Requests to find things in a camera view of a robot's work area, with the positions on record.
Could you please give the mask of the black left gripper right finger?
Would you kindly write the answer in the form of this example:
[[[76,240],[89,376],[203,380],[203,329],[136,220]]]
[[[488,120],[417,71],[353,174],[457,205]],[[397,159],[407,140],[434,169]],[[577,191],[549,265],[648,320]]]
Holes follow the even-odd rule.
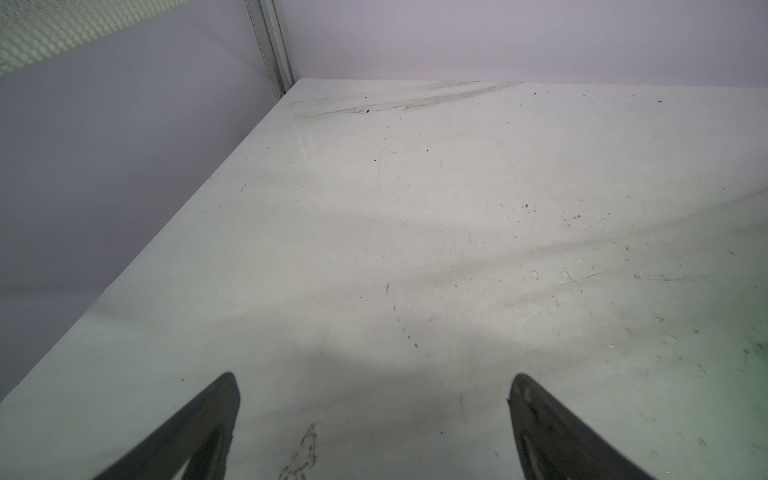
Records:
[[[651,480],[542,385],[517,374],[507,403],[527,480]]]

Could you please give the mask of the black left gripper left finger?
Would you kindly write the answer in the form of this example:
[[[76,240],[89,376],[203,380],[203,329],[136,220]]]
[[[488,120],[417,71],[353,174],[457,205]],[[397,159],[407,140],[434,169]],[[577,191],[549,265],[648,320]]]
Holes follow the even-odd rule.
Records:
[[[99,479],[222,479],[233,441],[240,392],[225,372]]]

